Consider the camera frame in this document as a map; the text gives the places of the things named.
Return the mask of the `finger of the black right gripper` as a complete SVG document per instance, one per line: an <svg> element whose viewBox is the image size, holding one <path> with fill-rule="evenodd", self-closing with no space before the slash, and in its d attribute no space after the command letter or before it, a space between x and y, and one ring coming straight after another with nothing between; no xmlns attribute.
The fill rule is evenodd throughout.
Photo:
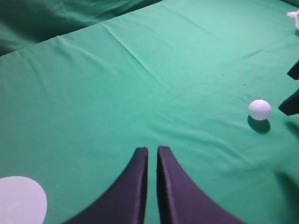
<svg viewBox="0 0 299 224"><path fill-rule="evenodd" d="M299 61L297 61L287 72L287 75L294 80L299 80Z"/></svg>
<svg viewBox="0 0 299 224"><path fill-rule="evenodd" d="M279 110L287 116L299 113L299 90L294 92L279 107Z"/></svg>

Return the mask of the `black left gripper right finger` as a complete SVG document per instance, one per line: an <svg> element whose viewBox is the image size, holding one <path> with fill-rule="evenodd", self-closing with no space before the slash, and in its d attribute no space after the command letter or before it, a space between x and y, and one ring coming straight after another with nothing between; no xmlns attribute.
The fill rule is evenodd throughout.
<svg viewBox="0 0 299 224"><path fill-rule="evenodd" d="M243 224L202 191L171 149L157 150L157 200L162 224Z"/></svg>

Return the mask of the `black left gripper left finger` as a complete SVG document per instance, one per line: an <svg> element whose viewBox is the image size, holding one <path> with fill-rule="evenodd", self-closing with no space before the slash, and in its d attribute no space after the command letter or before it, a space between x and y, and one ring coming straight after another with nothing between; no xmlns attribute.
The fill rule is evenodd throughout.
<svg viewBox="0 0 299 224"><path fill-rule="evenodd" d="M148 190L148 149L138 147L115 182L67 224L143 224Z"/></svg>

